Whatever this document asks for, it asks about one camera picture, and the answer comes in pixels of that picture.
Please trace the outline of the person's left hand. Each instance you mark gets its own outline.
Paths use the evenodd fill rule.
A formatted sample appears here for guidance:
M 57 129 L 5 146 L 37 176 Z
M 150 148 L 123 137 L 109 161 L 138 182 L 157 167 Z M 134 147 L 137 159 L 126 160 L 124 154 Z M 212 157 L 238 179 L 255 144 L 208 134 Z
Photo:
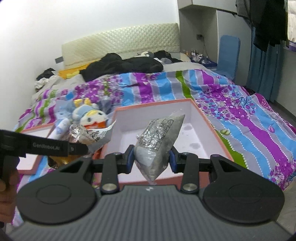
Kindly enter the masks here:
M 18 163 L 18 157 L 1 155 L 1 228 L 14 217 L 16 190 L 20 182 Z

